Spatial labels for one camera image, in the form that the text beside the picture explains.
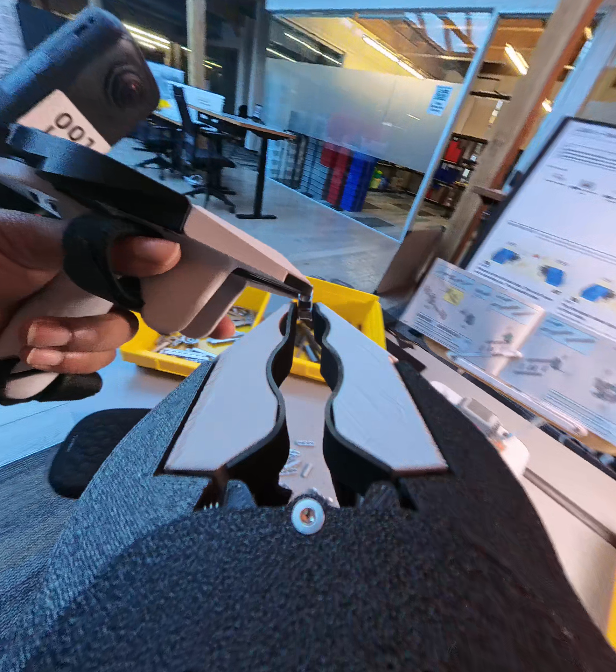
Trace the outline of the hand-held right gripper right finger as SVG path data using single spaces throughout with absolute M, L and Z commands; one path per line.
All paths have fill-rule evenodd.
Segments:
M 387 349 L 324 304 L 313 304 L 325 406 L 323 457 L 340 507 L 375 483 L 445 473 L 441 454 Z

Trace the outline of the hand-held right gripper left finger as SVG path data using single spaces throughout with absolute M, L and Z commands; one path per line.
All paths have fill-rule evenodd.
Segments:
M 288 303 L 227 348 L 207 374 L 175 434 L 163 471 L 204 477 L 218 499 L 229 481 L 245 483 L 255 503 L 281 507 L 279 483 L 290 451 L 280 386 L 293 363 L 297 305 Z

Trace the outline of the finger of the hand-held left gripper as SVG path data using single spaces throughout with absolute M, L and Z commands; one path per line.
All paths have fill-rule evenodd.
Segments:
M 144 323 L 162 335 L 210 335 L 247 287 L 297 299 L 312 284 L 283 255 L 200 206 L 192 206 L 181 234 L 178 263 L 141 279 Z

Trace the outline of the grey desk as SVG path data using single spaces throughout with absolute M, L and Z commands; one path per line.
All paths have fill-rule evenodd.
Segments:
M 426 365 L 429 381 L 478 399 L 526 446 L 522 485 L 574 591 L 606 633 L 616 574 L 616 479 L 437 358 L 418 349 L 411 355 Z M 71 428 L 108 408 L 153 408 L 182 382 L 120 356 L 102 378 L 102 391 L 90 399 L 0 407 L 0 575 L 13 567 L 30 573 L 71 510 L 72 503 L 52 495 L 46 482 L 47 459 Z

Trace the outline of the person's left hand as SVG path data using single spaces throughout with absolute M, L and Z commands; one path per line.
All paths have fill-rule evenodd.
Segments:
M 62 269 L 65 223 L 0 209 L 0 336 L 18 308 Z M 85 317 L 37 316 L 20 326 L 19 358 L 56 374 L 91 374 L 110 365 L 136 334 L 127 310 Z

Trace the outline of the far left yellow bin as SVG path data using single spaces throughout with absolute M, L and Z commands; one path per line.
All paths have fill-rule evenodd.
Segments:
M 235 344 L 248 334 L 259 316 L 253 310 L 239 306 L 231 308 L 227 315 L 236 327 L 236 333 L 233 337 L 193 339 L 180 332 L 175 332 L 168 336 L 158 337 L 153 351 L 199 364 L 211 361 L 218 357 L 225 348 Z M 298 323 L 296 326 L 295 354 L 303 356 L 308 362 L 318 363 L 320 361 L 321 348 L 317 344 L 312 330 L 303 323 Z

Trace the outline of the grey battery box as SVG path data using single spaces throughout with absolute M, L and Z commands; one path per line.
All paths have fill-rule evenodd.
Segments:
M 478 400 L 471 397 L 462 397 L 441 382 L 431 381 L 430 384 L 478 428 L 497 449 L 516 478 L 521 481 L 530 456 L 525 444 L 514 433 L 509 432 L 499 418 Z

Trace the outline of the stack of grey crates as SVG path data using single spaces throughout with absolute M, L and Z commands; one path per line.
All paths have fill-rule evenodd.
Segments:
M 324 142 L 302 134 L 269 143 L 270 178 L 304 196 L 321 199 L 329 168 L 321 163 Z

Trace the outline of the stack of white boxes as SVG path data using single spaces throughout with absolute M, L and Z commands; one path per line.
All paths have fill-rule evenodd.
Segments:
M 154 62 L 147 62 L 147 65 L 154 76 L 160 92 L 160 102 L 156 108 L 156 112 L 165 116 L 178 113 L 174 98 L 174 87 L 183 90 L 187 105 L 210 112 L 223 112 L 225 104 L 224 96 L 212 93 L 206 89 L 187 85 L 184 79 L 184 72 L 179 69 Z

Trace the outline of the wooden top table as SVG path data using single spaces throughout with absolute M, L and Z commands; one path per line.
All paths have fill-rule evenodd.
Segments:
M 253 201 L 253 211 L 251 214 L 241 214 L 237 213 L 236 217 L 240 220 L 262 220 L 262 221 L 273 221 L 277 217 L 274 214 L 264 214 L 263 209 L 263 200 L 264 200 L 264 189 L 266 182 L 266 165 L 267 165 L 267 155 L 268 155 L 268 142 L 270 140 L 280 141 L 288 140 L 295 141 L 296 136 L 290 132 L 284 130 L 278 130 L 270 126 L 263 125 L 258 122 L 254 122 L 249 118 L 243 118 L 235 115 L 226 114 L 223 112 L 213 112 L 211 110 L 198 107 L 196 105 L 187 104 L 188 108 L 194 110 L 200 116 L 204 116 L 210 120 L 218 120 L 229 126 L 234 126 L 238 129 L 245 130 L 247 132 L 253 133 L 256 137 L 261 139 L 260 150 L 258 154 L 258 170 L 257 178 L 255 185 L 254 201 Z

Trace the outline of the black mesh pad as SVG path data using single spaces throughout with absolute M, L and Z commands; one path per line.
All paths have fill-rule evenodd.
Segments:
M 79 499 L 117 444 L 149 412 L 149 408 L 109 408 L 77 422 L 52 459 L 48 474 L 52 491 Z

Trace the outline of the blue crate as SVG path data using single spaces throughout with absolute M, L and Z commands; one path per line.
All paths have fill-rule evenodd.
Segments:
M 354 152 L 344 182 L 339 207 L 346 212 L 360 212 L 369 191 L 378 160 L 370 155 Z

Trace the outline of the black storage shelf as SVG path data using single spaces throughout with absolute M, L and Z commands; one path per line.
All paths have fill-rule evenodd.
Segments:
M 487 145 L 486 139 L 452 133 L 432 175 L 424 201 L 445 211 L 453 211 L 467 189 Z

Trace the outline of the white paper notice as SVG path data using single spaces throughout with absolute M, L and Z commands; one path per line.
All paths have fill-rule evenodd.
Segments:
M 426 113 L 431 116 L 442 116 L 453 93 L 451 85 L 436 85 Z

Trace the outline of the white instruction sheet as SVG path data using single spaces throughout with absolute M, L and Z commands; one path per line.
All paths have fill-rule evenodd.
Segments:
M 616 125 L 566 118 L 467 271 L 616 341 Z

